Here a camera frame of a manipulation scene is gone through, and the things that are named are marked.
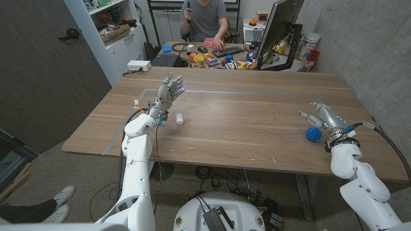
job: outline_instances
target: robotic arm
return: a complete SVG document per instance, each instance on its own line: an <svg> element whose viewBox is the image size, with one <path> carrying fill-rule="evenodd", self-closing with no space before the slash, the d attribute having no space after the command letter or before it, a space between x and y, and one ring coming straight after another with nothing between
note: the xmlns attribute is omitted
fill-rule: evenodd
<svg viewBox="0 0 411 231"><path fill-rule="evenodd" d="M129 230L155 230L155 219L150 196L148 160L152 142L148 130L168 118L168 109L184 92L182 77L174 80L170 73L157 89L154 103L145 114L129 122L121 148L126 156L123 189L116 204L96 223L118 224Z"/></svg>
<svg viewBox="0 0 411 231"><path fill-rule="evenodd" d="M340 193L350 207L364 220L370 230L386 230L402 224L387 203L390 191L375 175L370 164L360 162L363 157L353 126L327 105L310 103L319 111L320 119L300 112L300 116L316 128L329 134L326 151L331 152L331 170L337 177L350 180L341 186Z"/></svg>

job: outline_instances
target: sneaker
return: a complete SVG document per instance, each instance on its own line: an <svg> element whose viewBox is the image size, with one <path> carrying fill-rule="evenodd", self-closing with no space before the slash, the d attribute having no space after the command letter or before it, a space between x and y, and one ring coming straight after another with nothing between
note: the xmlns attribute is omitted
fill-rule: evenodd
<svg viewBox="0 0 411 231"><path fill-rule="evenodd" d="M64 204L60 206L50 217L46 218L42 223L61 223L66 220L69 215L70 205Z"/></svg>
<svg viewBox="0 0 411 231"><path fill-rule="evenodd" d="M76 187L74 185L68 185L67 187L65 187L57 193L57 195L53 198L57 202L56 210L60 208L60 206L62 206L62 204L64 204L67 200L70 199L75 189Z"/></svg>

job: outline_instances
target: blue spiky ball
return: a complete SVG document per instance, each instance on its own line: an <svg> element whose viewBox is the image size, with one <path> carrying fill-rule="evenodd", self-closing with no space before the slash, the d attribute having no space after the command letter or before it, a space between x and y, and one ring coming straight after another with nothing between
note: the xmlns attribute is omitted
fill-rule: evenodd
<svg viewBox="0 0 411 231"><path fill-rule="evenodd" d="M308 128L306 130L306 137L309 141L319 141L321 139L321 131L318 128Z"/></svg>

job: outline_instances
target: gray t-shirt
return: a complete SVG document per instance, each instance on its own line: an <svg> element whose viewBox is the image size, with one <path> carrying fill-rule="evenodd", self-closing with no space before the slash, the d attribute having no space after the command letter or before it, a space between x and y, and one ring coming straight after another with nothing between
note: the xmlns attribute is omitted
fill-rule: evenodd
<svg viewBox="0 0 411 231"><path fill-rule="evenodd" d="M184 21L184 10L187 8L187 0L181 8L180 20ZM220 29L220 19L227 18L223 0L210 0L210 3L202 7L197 0L190 0L192 11L190 38L193 42L204 42L205 38L214 38Z"/></svg>

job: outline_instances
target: wooden table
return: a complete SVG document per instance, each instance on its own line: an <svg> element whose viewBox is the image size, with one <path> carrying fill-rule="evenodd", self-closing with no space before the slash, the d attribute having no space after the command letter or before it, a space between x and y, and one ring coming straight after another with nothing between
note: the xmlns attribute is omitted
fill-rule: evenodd
<svg viewBox="0 0 411 231"><path fill-rule="evenodd" d="M160 160L183 164L235 167L312 175L332 175L331 154L324 151L328 135L310 142L310 124L298 110L318 115L309 106L329 105L348 123L371 121L344 81L335 74L280 73L219 69L152 67L127 74L104 97L63 145L68 153L118 157L121 134L134 100L144 107L169 72L183 75L187 89L159 127ZM175 114L184 124L177 126ZM406 181L404 167L387 142L376 132L359 127L356 139L363 162L385 180ZM151 132L155 144L155 132ZM153 145L150 160L157 160Z"/></svg>
<svg viewBox="0 0 411 231"><path fill-rule="evenodd" d="M176 43L179 43L179 42L167 42L166 45L173 45L173 44L176 44ZM205 55L205 53L201 53L201 52L199 52L199 51L197 50L198 47L204 45L203 42L188 42L188 44L194 45L194 51L197 52L198 54ZM223 47L223 48L234 47L234 46L239 46L239 47L243 48L244 46L247 46L247 47L248 47L249 45L245 45L245 44L224 44L224 47ZM175 49L179 50L179 49L182 49L182 47L183 47L183 45L175 46ZM217 58L217 57L215 57L214 54L213 54L213 51L214 51L213 48L207 48L207 49L208 49L208 52L207 52L207 53L209 53L213 58ZM176 51L172 51L172 53L173 53L173 54L176 54L176 55L179 54L179 52L176 52ZM247 50L244 50L244 52L237 53L237 54L233 55L233 56L234 56L234 60L245 59L247 53L248 53L248 51L247 51ZM182 52L181 55L180 55L180 57L181 57L181 60L185 60L185 61L187 61L188 63L190 63L190 57L189 57L189 55L187 55L187 51ZM225 58L225 56L224 56L224 57L217 58L217 60L221 62L221 61L223 61L224 58Z"/></svg>

